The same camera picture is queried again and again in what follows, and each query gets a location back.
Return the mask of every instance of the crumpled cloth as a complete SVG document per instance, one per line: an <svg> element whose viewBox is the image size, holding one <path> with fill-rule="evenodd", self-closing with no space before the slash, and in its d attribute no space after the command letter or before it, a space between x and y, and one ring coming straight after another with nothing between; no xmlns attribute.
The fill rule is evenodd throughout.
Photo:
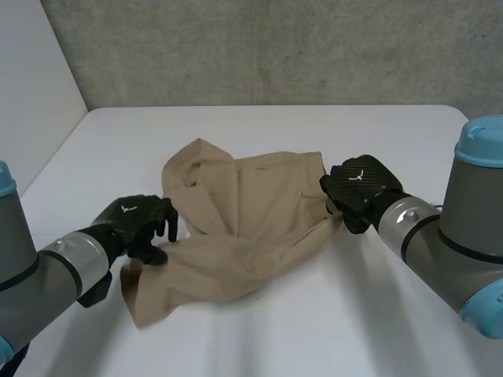
<svg viewBox="0 0 503 377"><path fill-rule="evenodd" d="M316 255L342 224L325 209L323 174L320 152L233 159L198 139L173 156L163 194L191 237L161 246L166 265L123 267L123 297L137 327L181 304L239 298Z"/></svg>

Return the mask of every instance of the white wall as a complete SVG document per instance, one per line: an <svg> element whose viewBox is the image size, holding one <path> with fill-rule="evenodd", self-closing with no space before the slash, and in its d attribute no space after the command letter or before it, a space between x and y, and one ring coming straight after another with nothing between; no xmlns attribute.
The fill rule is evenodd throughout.
<svg viewBox="0 0 503 377"><path fill-rule="evenodd" d="M87 113L38 0L0 0L0 159L22 194Z"/></svg>

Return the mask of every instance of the cable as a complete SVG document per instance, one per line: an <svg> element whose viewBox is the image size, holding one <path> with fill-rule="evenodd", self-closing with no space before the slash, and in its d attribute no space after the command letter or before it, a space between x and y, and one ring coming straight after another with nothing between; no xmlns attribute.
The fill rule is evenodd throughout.
<svg viewBox="0 0 503 377"><path fill-rule="evenodd" d="M28 348L30 343L24 346L21 351L16 353L14 357L8 363L5 363L2 369L0 369L0 377L13 377L16 374L17 369L23 362L26 354L28 353Z"/></svg>

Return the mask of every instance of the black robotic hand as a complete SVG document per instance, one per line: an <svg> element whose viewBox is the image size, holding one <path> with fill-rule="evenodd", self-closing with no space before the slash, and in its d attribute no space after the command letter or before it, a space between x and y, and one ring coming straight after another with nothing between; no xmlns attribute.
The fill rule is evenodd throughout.
<svg viewBox="0 0 503 377"><path fill-rule="evenodd" d="M168 224L167 238L174 242L178 231L178 212L168 198L157 196L127 196L114 200L93 221L92 225L107 225L118 235L122 252L138 258L147 265L162 265L167 255L152 246L155 236L163 236Z"/></svg>
<svg viewBox="0 0 503 377"><path fill-rule="evenodd" d="M105 250L109 267L121 255L140 259L146 265L162 265L167 262L164 251L152 245L157 233L163 236L168 224L167 238L174 242L178 232L178 212L168 198L157 196L127 196L118 198L106 207L89 228L80 232L92 236ZM112 283L110 271L88 292L79 303L89 308L108 294Z"/></svg>
<svg viewBox="0 0 503 377"><path fill-rule="evenodd" d="M333 166L330 175L320 179L320 185L329 197L327 210L340 210L346 227L354 234L364 233L370 224L377 229L383 212L409 196L397 177L368 155Z"/></svg>

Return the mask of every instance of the gray concrete wall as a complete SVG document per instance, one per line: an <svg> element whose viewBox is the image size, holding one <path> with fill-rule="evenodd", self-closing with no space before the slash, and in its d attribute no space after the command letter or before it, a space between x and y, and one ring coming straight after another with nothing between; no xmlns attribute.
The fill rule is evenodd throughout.
<svg viewBox="0 0 503 377"><path fill-rule="evenodd" d="M42 0L89 109L503 112L502 0Z"/></svg>

